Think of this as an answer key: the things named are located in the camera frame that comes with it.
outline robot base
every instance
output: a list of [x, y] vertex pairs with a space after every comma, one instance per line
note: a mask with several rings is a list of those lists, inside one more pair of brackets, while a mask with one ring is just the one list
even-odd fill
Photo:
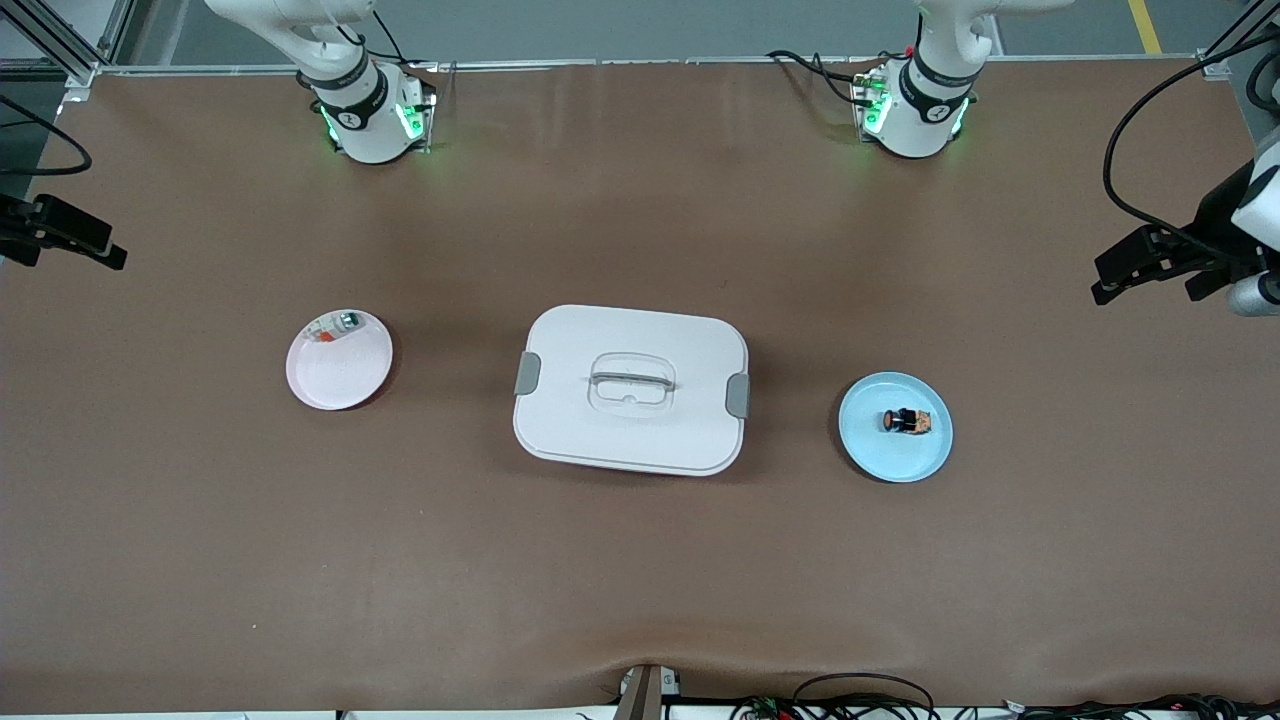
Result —
[[879, 142], [886, 150], [902, 158], [928, 158], [937, 154], [959, 132], [965, 100], [955, 111], [954, 122], [925, 123], [909, 105], [897, 88], [897, 77], [906, 60], [890, 60], [867, 73], [867, 86], [854, 86], [852, 96], [867, 100], [870, 108], [854, 105], [854, 124], [863, 142]]
[[333, 149], [352, 160], [374, 165], [390, 163], [404, 152], [430, 152], [435, 88], [426, 86], [430, 90], [425, 91], [422, 81], [396, 65], [379, 64], [378, 69], [388, 76], [394, 90], [369, 118], [365, 129], [347, 129], [321, 110]]

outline container lid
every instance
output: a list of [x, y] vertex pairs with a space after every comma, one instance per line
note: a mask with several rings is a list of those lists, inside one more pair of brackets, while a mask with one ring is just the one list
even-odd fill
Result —
[[561, 305], [529, 331], [515, 429], [538, 457], [710, 475], [742, 447], [746, 342], [723, 320]]

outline brown mat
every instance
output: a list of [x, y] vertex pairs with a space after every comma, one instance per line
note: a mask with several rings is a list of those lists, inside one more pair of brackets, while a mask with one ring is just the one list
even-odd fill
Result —
[[[599, 702], [881, 670], [947, 703], [1280, 694], [1274, 324], [1178, 284], [1097, 309], [1135, 227], [1098, 168], [1180, 61], [993, 64], [924, 161], [768, 65], [466, 74], [438, 146], [330, 154], [288, 77], [104, 78], [41, 183], [115, 224], [111, 273], [3, 268], [0, 710]], [[61, 151], [50, 160], [63, 159]], [[1175, 220], [1251, 155], [1225, 83], [1179, 85], [1117, 178]], [[535, 460], [525, 333], [563, 302], [746, 337], [739, 461], [667, 479]], [[401, 364], [310, 410], [293, 333], [356, 306]], [[931, 382], [955, 452], [877, 484], [841, 392]]]

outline gray floor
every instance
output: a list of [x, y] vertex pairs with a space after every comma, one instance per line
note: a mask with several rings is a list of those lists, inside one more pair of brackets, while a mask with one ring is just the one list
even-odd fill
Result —
[[[1151, 0], [1165, 53], [1193, 53], [1239, 13], [1239, 0]], [[428, 60], [671, 60], [759, 56], [780, 47], [874, 55], [911, 41], [906, 0], [381, 0], [406, 55]], [[212, 14], [201, 0], [156, 3], [133, 53], [141, 65], [276, 64], [280, 54]], [[1126, 0], [1076, 0], [1044, 15], [1000, 19], [1012, 55], [1142, 54]], [[358, 26], [389, 49], [378, 27]]]

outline yellow floor line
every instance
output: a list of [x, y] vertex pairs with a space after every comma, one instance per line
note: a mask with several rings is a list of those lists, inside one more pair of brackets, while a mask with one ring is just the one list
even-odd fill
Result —
[[1151, 24], [1146, 0], [1129, 0], [1129, 12], [1133, 13], [1133, 24], [1138, 27], [1143, 51], [1148, 55], [1160, 55], [1160, 38], [1156, 37], [1156, 26]]

